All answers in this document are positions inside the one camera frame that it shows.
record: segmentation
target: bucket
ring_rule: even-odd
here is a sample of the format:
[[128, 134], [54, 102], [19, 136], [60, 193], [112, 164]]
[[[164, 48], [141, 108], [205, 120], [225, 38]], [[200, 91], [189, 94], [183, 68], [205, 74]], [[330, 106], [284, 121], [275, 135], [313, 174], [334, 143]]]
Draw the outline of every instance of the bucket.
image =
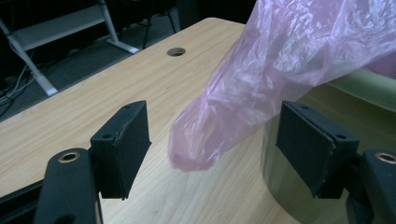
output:
[[[358, 153], [376, 148], [396, 152], [396, 79], [358, 70], [315, 87], [298, 103], [308, 105], [360, 139]], [[267, 123], [262, 175], [280, 205], [302, 223], [348, 223], [344, 190], [339, 200], [314, 199], [275, 146], [279, 117]]]

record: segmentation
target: beige bin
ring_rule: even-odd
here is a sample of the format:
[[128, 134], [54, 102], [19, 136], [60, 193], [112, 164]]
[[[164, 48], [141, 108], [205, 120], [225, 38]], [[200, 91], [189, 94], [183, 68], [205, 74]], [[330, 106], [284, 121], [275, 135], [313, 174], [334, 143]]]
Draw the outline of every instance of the beige bin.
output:
[[[309, 105], [361, 141], [359, 153], [378, 148], [396, 152], [396, 79], [359, 70], [314, 88], [299, 103]], [[347, 191], [341, 200], [313, 199], [308, 187], [275, 146], [279, 117], [262, 150], [262, 174], [276, 200], [302, 223], [347, 223]]]

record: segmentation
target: translucent purple bag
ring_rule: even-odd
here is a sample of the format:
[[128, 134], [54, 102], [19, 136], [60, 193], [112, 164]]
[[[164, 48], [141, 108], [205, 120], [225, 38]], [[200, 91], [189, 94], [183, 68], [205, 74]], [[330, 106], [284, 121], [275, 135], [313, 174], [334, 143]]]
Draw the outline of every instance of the translucent purple bag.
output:
[[258, 0], [205, 91], [175, 120], [169, 159], [205, 170], [277, 115], [282, 100], [396, 51], [394, 0]]

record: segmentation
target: gray carpet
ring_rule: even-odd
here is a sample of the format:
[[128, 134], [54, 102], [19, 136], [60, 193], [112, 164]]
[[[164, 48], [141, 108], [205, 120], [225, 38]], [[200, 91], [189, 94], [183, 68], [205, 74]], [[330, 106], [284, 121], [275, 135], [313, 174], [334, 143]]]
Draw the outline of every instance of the gray carpet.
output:
[[[175, 7], [172, 8], [171, 15], [176, 30], [179, 31], [177, 9]], [[120, 41], [142, 49], [145, 32], [146, 27], [140, 24], [131, 24], [130, 27], [124, 29]], [[147, 47], [173, 33], [169, 18], [164, 15], [155, 15], [151, 20]], [[63, 91], [121, 60], [134, 57], [134, 55], [108, 44], [106, 42], [108, 38], [109, 36], [103, 36], [85, 49], [72, 50], [67, 57], [52, 64], [42, 73], [58, 91]], [[30, 77], [22, 80], [20, 87], [29, 83], [29, 79]], [[32, 81], [26, 88], [16, 92], [10, 98], [14, 100], [0, 101], [0, 115], [2, 114], [0, 121], [8, 119], [49, 97], [35, 81]]]

